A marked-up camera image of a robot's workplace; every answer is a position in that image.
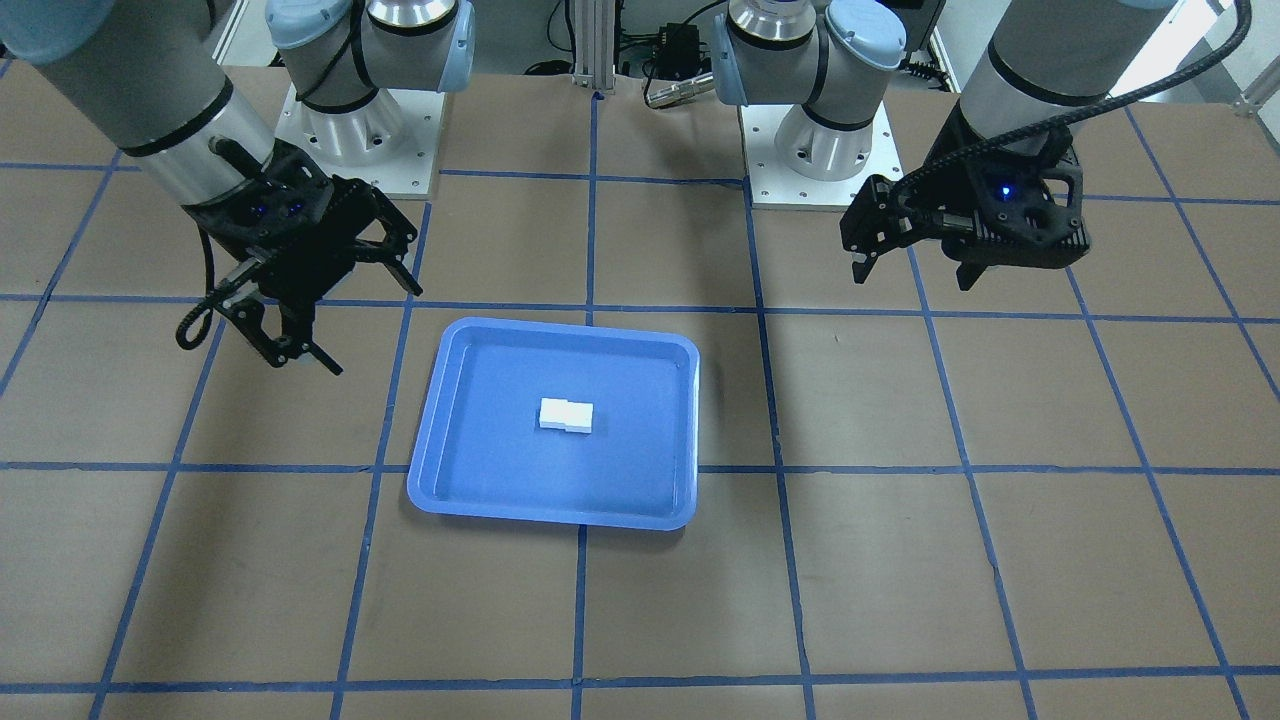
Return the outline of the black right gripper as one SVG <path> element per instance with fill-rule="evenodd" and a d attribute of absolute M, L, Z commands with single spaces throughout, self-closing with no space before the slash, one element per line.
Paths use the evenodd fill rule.
<path fill-rule="evenodd" d="M 319 225 L 293 242 L 261 256 L 236 259 L 225 278 L 225 300 L 218 311 L 273 368 L 311 357 L 333 375 L 344 368 L 314 338 L 316 302 L 358 263 L 380 265 L 410 296 L 422 286 L 404 265 L 419 229 L 378 187 L 362 179 L 332 178 L 334 195 Z M 380 241 L 362 237 L 379 224 Z M 280 328 L 266 332 L 269 304 L 276 302 Z"/>

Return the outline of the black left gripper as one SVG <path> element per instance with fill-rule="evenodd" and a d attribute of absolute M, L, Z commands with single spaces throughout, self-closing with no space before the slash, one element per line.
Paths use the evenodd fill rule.
<path fill-rule="evenodd" d="M 842 249 L 852 254 L 855 284 L 867 283 L 879 255 L 936 238 L 933 211 L 913 205 L 918 191 L 918 183 L 886 176 L 869 176 L 863 182 L 838 222 Z M 986 264 L 959 263 L 957 288 L 970 291 L 984 273 Z"/>

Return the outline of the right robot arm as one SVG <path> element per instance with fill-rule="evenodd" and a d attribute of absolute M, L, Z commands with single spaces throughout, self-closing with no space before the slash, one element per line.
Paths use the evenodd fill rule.
<path fill-rule="evenodd" d="M 420 295 L 404 265 L 413 223 L 371 174 L 426 161 L 397 94 L 468 86 L 470 1 L 270 1 L 268 32 L 289 73 L 292 119 L 274 129 L 215 61 L 227 1 L 5 1 L 3 45 L 29 63 L 180 205 L 202 252 L 236 268 L 175 331 L 197 347 L 224 316 L 273 366 L 312 357 L 316 306 L 360 263 Z"/>

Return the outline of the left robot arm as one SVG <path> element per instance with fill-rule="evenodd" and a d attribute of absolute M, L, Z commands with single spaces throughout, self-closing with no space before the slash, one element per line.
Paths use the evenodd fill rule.
<path fill-rule="evenodd" d="M 1074 132 L 1087 120 L 1178 87 L 1244 41 L 1253 8 L 1208 55 L 1126 94 L 1125 69 L 1170 1 L 1012 1 L 925 160 L 900 179 L 867 178 L 840 219 L 864 283 L 887 252 L 936 240 L 970 290 L 992 266 L 1059 270 L 1092 247 Z M 776 147 L 796 173 L 842 181 L 864 164 L 908 29 L 879 1 L 731 1 L 716 18 L 710 67 L 731 106 L 787 108 Z"/>

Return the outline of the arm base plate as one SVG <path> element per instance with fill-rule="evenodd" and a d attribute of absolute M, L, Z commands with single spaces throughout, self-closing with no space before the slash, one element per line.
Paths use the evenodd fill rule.
<path fill-rule="evenodd" d="M 330 176 L 362 179 L 389 199 L 428 201 L 448 99 L 383 88 L 364 108 L 326 114 L 296 100 L 289 87 L 276 137 L 303 149 Z"/>
<path fill-rule="evenodd" d="M 739 119 L 755 209 L 844 211 L 873 176 L 904 176 L 884 105 L 855 131 L 819 126 L 799 105 L 742 106 Z"/>

